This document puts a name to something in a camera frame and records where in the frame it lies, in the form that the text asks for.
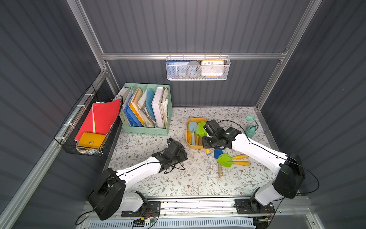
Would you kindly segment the blue shovel wooden handle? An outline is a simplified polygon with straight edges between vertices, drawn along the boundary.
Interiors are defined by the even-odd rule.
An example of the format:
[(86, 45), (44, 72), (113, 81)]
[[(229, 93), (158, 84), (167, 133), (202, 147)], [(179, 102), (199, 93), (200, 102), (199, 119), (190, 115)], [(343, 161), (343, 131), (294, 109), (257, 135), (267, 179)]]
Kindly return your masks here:
[[(214, 150), (214, 158), (218, 160), (218, 158), (223, 154), (222, 149), (216, 148)], [(223, 171), (222, 171), (222, 165), (220, 163), (218, 163), (218, 173), (219, 173), (219, 177), (223, 176)]]

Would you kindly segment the light blue shovel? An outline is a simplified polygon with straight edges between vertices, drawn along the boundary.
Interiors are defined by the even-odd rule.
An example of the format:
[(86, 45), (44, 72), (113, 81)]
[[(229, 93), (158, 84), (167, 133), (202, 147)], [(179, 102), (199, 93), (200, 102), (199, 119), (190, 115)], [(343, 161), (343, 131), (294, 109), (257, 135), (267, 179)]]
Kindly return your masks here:
[(195, 133), (197, 130), (198, 123), (197, 122), (190, 122), (188, 124), (188, 129), (191, 132), (191, 145), (195, 146)]

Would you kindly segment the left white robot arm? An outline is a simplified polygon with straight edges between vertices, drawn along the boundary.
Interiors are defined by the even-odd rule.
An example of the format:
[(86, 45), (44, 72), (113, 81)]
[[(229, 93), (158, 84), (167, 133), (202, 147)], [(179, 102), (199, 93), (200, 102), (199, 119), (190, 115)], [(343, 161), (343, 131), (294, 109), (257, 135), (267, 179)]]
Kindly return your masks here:
[(139, 191), (127, 193), (136, 183), (159, 173), (169, 173), (176, 165), (188, 159), (185, 147), (172, 138), (167, 140), (168, 147), (153, 153), (145, 161), (127, 169), (104, 170), (97, 178), (88, 201), (99, 218), (107, 220), (121, 209), (123, 216), (154, 216), (158, 214), (158, 205), (149, 203)]

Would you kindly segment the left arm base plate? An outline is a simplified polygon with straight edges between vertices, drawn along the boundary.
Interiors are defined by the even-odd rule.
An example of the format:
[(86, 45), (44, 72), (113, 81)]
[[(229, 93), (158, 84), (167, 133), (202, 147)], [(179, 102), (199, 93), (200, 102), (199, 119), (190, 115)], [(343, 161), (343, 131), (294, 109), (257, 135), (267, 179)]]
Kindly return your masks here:
[(121, 217), (123, 218), (148, 218), (160, 216), (161, 202), (160, 201), (148, 201), (144, 203), (137, 211), (123, 211)]

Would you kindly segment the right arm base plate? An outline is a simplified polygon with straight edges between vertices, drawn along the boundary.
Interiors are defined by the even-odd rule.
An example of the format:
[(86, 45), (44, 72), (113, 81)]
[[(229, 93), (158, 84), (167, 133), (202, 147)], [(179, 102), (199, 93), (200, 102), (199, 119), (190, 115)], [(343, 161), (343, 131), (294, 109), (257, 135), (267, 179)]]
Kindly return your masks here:
[(239, 198), (234, 200), (234, 208), (238, 214), (272, 214), (275, 213), (273, 203), (261, 205), (255, 199)]

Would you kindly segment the green pointed trowel yellow handle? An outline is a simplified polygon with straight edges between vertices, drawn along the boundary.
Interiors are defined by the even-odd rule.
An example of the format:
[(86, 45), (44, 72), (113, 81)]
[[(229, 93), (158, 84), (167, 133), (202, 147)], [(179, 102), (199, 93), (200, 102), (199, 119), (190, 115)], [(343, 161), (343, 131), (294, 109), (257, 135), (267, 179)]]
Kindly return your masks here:
[(199, 121), (197, 123), (198, 123), (198, 126), (197, 126), (196, 132), (195, 132), (195, 143), (198, 146), (203, 146), (203, 137), (208, 136), (206, 130), (204, 129), (206, 120), (199, 118)]

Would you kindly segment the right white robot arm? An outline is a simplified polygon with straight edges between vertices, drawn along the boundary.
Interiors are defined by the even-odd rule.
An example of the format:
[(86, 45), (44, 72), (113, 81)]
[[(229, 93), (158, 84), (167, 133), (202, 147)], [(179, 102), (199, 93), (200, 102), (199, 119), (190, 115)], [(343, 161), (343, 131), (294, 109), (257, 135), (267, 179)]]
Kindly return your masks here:
[(287, 155), (251, 140), (245, 132), (235, 128), (224, 130), (215, 120), (204, 125), (207, 135), (203, 137), (204, 148), (229, 148), (243, 153), (272, 171), (273, 181), (258, 188), (250, 198), (252, 208), (261, 208), (272, 201), (293, 199), (305, 179), (299, 155)]

